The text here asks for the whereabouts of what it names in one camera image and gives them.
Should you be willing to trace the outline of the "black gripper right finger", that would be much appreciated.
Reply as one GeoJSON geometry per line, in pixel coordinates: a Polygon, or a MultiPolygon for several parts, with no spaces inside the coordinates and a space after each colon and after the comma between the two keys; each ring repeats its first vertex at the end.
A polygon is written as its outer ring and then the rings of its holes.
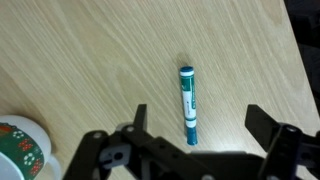
{"type": "Polygon", "coordinates": [[[256,104],[247,106],[245,127],[262,147],[268,152],[280,129],[280,124],[256,104]]]}

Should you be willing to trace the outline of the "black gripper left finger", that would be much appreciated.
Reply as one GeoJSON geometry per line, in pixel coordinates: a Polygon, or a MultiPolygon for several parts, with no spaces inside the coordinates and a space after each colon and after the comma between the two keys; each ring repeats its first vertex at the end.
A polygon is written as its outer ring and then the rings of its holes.
{"type": "Polygon", "coordinates": [[[138,130],[147,129],[147,105],[146,104],[138,105],[133,125],[138,130]]]}

